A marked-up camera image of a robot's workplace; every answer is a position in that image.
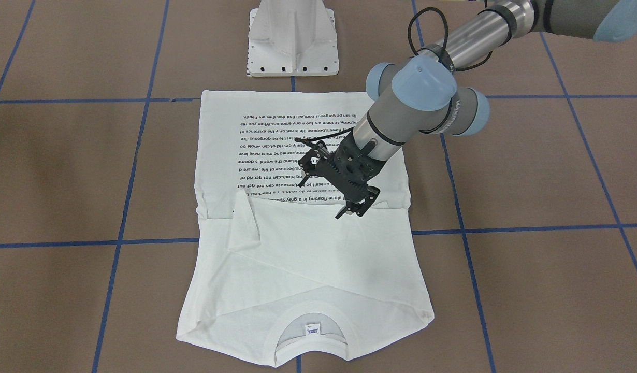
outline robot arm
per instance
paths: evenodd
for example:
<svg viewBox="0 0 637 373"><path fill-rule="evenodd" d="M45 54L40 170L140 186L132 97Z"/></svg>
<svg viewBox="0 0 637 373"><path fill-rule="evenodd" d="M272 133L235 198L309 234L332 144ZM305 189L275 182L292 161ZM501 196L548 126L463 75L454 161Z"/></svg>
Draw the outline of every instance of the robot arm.
<svg viewBox="0 0 637 373"><path fill-rule="evenodd" d="M325 177L344 193L337 218L364 214L380 193L368 180L413 135L472 135L484 127L486 97L459 87L453 73L531 31L627 40L637 32L637 0L501 0L449 33L447 42L420 49L405 66L376 65L366 82L375 102L335 152L322 141L297 139L312 148L299 161L305 177L300 186L310 176Z"/></svg>

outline blue cap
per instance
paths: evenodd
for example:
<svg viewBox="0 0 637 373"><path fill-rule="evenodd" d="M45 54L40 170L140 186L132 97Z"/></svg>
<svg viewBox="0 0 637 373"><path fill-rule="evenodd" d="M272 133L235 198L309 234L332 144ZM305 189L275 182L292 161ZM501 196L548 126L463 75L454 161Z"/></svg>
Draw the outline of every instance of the blue cap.
<svg viewBox="0 0 637 373"><path fill-rule="evenodd" d="M461 134L455 136L470 136L477 134L477 132L480 132L480 130L484 128L486 122L489 121L489 114L491 114L491 106L489 106L489 100L486 98L486 95L481 94L473 88L468 87L468 89L475 92L475 96L477 97L477 111L475 112L475 118L473 118L473 123L470 127L464 132L461 132Z"/></svg>
<svg viewBox="0 0 637 373"><path fill-rule="evenodd" d="M381 62L369 70L365 89L367 90L367 94L370 99L374 101L378 99L378 96L380 95L380 92L378 92L378 85L381 82L381 76L383 76L385 68L390 65L392 65L390 62Z"/></svg>
<svg viewBox="0 0 637 373"><path fill-rule="evenodd" d="M620 0L604 17L593 40L619 42L637 33L637 0Z"/></svg>
<svg viewBox="0 0 637 373"><path fill-rule="evenodd" d="M415 56L392 78L392 91L399 101L421 111L446 106L456 93L454 76L429 56Z"/></svg>

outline brown surface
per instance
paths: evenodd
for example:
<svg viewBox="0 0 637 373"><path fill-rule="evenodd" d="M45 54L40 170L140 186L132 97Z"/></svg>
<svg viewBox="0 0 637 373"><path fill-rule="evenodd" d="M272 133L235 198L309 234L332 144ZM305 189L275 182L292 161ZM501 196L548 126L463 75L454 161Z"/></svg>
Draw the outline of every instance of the brown surface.
<svg viewBox="0 0 637 373"><path fill-rule="evenodd" d="M637 276L619 231L469 240L498 371L637 371Z"/></svg>
<svg viewBox="0 0 637 373"><path fill-rule="evenodd" d="M113 246L0 250L0 373L91 371Z"/></svg>
<svg viewBox="0 0 637 373"><path fill-rule="evenodd" d="M0 105L0 243L115 239L142 110Z"/></svg>
<svg viewBox="0 0 637 373"><path fill-rule="evenodd" d="M415 236L418 261L436 319L417 333L349 363L302 355L302 371L489 371L461 236Z"/></svg>
<svg viewBox="0 0 637 373"><path fill-rule="evenodd" d="M359 91L371 66L409 56L406 0L335 10L340 74L307 92ZM0 78L30 2L0 2ZM249 2L171 2L153 97L204 89L289 91L245 73ZM437 5L451 28L481 2ZM0 99L146 97L164 2L37 2ZM425 41L441 37L435 15ZM595 45L546 35L569 94L637 94L637 36ZM458 74L489 95L562 95L538 34ZM637 223L637 98L573 98L623 223ZM566 99L492 97L474 137L446 137L465 228L615 224ZM144 102L0 104L0 372L91 371ZM199 102L151 102L126 239L198 235L193 171ZM459 229L439 137L405 148L416 231ZM637 228L626 228L637 259ZM3 248L106 240L101 246ZM497 371L637 371L637 274L618 229L468 234ZM345 363L303 371L490 371L460 234L415 236L436 319ZM123 245L98 371L272 371L175 340L196 243ZM280 371L295 371L295 361Z"/></svg>
<svg viewBox="0 0 637 373"><path fill-rule="evenodd" d="M100 371L295 371L295 360L274 370L176 340L197 247L197 243L123 246Z"/></svg>

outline clothing tag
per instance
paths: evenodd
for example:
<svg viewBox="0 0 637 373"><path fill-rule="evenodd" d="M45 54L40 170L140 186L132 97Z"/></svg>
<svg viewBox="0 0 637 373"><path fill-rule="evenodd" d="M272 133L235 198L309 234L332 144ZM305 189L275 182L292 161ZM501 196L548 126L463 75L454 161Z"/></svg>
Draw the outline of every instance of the clothing tag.
<svg viewBox="0 0 637 373"><path fill-rule="evenodd" d="M305 336L321 335L321 324L307 324L305 325Z"/></svg>

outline white plastic stand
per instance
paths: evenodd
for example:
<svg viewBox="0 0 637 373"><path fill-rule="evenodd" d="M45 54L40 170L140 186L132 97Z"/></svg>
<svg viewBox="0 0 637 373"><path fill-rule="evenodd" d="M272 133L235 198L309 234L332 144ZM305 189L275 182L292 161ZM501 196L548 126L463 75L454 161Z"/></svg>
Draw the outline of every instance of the white plastic stand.
<svg viewBox="0 0 637 373"><path fill-rule="evenodd" d="M262 0L250 12L248 76L339 72L335 12L323 0Z"/></svg>

